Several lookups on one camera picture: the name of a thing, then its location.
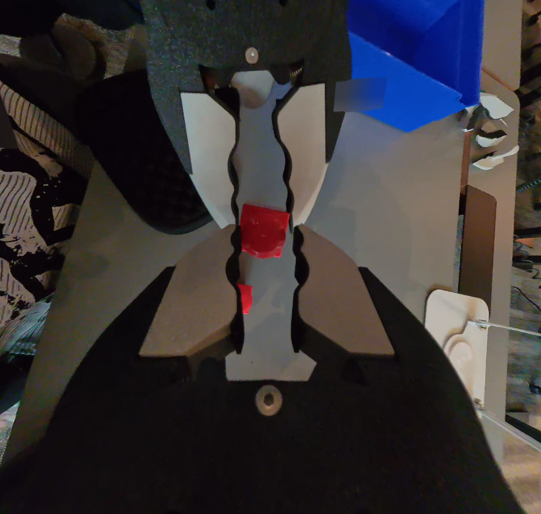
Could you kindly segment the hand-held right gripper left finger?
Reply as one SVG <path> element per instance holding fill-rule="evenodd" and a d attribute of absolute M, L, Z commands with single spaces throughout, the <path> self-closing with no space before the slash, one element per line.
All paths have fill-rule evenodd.
<path fill-rule="evenodd" d="M 245 328 L 238 287 L 239 238 L 240 227 L 228 225 L 179 259 L 140 356 L 241 353 Z"/>

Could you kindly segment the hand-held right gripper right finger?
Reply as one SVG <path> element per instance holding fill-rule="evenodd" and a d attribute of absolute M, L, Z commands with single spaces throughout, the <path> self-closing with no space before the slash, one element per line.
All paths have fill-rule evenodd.
<path fill-rule="evenodd" d="M 306 225 L 293 233 L 291 341 L 309 357 L 394 357 L 355 261 Z"/>

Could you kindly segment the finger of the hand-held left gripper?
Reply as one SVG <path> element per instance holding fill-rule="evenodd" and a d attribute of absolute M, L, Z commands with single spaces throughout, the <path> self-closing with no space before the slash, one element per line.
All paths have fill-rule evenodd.
<path fill-rule="evenodd" d="M 324 83 L 293 87 L 277 100 L 273 111 L 275 138 L 285 155 L 290 227 L 307 221 L 328 168 L 325 96 Z"/>
<path fill-rule="evenodd" d="M 181 93 L 191 180 L 220 228 L 238 223 L 239 184 L 233 166 L 238 117 L 209 93 Z"/>

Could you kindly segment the white tabletop display stand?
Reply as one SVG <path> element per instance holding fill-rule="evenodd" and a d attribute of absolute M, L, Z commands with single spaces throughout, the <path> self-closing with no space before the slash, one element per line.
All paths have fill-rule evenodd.
<path fill-rule="evenodd" d="M 443 289 L 426 301 L 424 326 L 440 346 L 467 390 L 474 407 L 485 410 L 489 334 L 492 330 L 521 333 L 535 340 L 540 334 L 490 321 L 487 303 Z"/>

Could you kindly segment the blue plastic bin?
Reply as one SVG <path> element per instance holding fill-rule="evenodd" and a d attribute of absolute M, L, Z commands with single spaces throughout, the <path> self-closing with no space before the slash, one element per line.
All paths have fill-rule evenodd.
<path fill-rule="evenodd" d="M 477 105 L 485 0 L 348 0 L 352 78 L 386 79 L 362 112 L 403 132 Z"/>

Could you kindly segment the white plastic object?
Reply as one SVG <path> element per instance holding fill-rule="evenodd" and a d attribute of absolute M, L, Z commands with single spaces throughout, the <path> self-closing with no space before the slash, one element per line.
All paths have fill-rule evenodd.
<path fill-rule="evenodd" d="M 512 149 L 502 152 L 491 152 L 485 154 L 483 157 L 472 162 L 471 165 L 479 170 L 488 171 L 496 168 L 504 163 L 505 159 L 516 155 L 519 152 L 519 145 L 514 146 Z"/>
<path fill-rule="evenodd" d="M 505 118 L 511 112 L 513 108 L 497 95 L 481 91 L 478 104 L 464 110 L 463 131 L 470 133 L 481 148 L 496 147 L 507 137 Z"/>

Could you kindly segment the black-and-white patterned garment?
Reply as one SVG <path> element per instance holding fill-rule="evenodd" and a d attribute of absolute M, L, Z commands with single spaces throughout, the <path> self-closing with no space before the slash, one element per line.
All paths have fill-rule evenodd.
<path fill-rule="evenodd" d="M 7 72 L 1 117 L 1 354 L 34 355 L 94 158 Z"/>

